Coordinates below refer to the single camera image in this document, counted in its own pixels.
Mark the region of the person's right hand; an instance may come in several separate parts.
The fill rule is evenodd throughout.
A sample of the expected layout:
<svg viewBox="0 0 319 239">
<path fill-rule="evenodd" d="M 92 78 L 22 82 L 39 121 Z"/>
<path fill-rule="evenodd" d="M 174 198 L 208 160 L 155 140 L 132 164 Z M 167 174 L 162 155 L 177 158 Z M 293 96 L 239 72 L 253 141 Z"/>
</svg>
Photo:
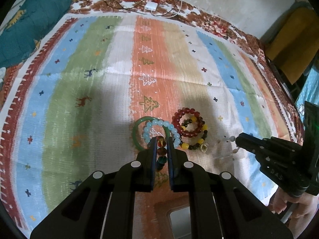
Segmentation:
<svg viewBox="0 0 319 239">
<path fill-rule="evenodd" d="M 318 196 L 304 193 L 301 197 L 294 198 L 289 196 L 282 188 L 277 188 L 274 194 L 273 203 L 271 204 L 272 210 L 276 214 L 280 214 L 286 210 L 288 203 L 296 204 L 295 209 L 290 215 L 288 228 L 292 232 L 294 238 L 298 238 L 316 214 Z"/>
</svg>

